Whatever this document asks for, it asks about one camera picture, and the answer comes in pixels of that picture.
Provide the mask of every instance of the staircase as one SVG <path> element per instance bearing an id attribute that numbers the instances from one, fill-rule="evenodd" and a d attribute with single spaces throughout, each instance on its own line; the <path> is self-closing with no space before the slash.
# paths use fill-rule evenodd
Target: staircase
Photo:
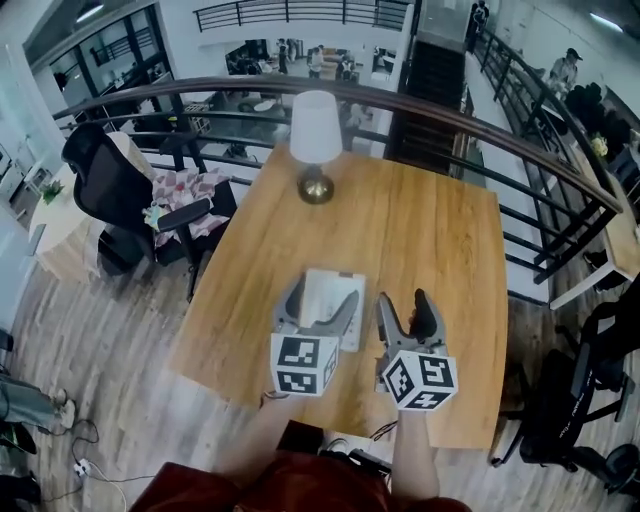
<path id="1" fill-rule="evenodd" d="M 418 41 L 415 45 L 406 94 L 459 110 L 464 84 L 464 55 Z M 397 148 L 394 159 L 447 174 L 456 132 L 418 116 L 407 115 L 395 123 Z"/>

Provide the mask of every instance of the white cable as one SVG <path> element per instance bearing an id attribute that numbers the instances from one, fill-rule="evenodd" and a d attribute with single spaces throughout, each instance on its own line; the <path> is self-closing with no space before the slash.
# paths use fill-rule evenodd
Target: white cable
<path id="1" fill-rule="evenodd" d="M 104 478 L 104 482 L 109 482 L 111 485 L 113 485 L 116 489 L 118 489 L 120 491 L 120 494 L 122 495 L 122 501 L 124 502 L 124 512 L 127 512 L 127 497 L 124 495 L 124 492 L 122 491 L 120 486 L 118 484 L 116 484 L 115 482 L 112 482 L 111 480 L 109 480 L 106 477 L 106 475 L 102 472 L 102 470 L 98 467 L 97 464 L 94 464 L 90 460 L 87 461 L 87 462 L 98 470 L 98 473 L 100 473 L 100 476 L 102 476 L 102 478 Z"/>

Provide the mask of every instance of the power plug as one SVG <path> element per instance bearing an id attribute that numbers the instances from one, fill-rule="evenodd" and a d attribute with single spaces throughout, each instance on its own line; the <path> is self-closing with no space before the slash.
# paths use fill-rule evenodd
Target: power plug
<path id="1" fill-rule="evenodd" d="M 76 475 L 78 475 L 78 478 L 89 476 L 89 473 L 91 472 L 89 461 L 87 459 L 80 459 L 77 464 L 73 465 L 73 471 Z"/>

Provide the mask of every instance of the red shirt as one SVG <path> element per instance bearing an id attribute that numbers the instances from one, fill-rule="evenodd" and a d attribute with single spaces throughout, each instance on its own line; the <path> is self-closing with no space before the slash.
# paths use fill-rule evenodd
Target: red shirt
<path id="1" fill-rule="evenodd" d="M 250 487 L 239 489 L 212 473 L 165 464 L 130 512 L 397 512 L 381 477 L 329 457 L 280 453 Z M 410 512 L 471 512 L 435 498 Z"/>

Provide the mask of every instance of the fluorescent light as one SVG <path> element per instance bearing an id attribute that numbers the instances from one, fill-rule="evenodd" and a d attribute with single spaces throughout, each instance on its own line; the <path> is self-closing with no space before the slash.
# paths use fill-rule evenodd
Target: fluorescent light
<path id="1" fill-rule="evenodd" d="M 103 7 L 104 7 L 104 5 L 102 5 L 102 4 L 97 4 L 97 5 L 93 5 L 93 6 L 91 6 L 91 5 L 86 6 L 84 9 L 82 9 L 80 11 L 80 15 L 78 16 L 78 19 L 76 20 L 76 23 L 80 23 L 81 21 L 84 21 L 87 18 L 90 18 L 95 13 L 97 13 L 100 10 L 102 10 Z"/>
<path id="2" fill-rule="evenodd" d="M 597 14 L 593 14 L 593 13 L 590 13 L 590 14 L 594 20 L 602 23 L 603 25 L 606 25 L 607 27 L 612 28 L 613 30 L 617 30 L 618 32 L 624 32 L 624 30 L 622 30 L 622 27 L 620 27 L 620 25 L 616 25 L 613 21 L 605 20 L 604 18 L 601 18 Z"/>

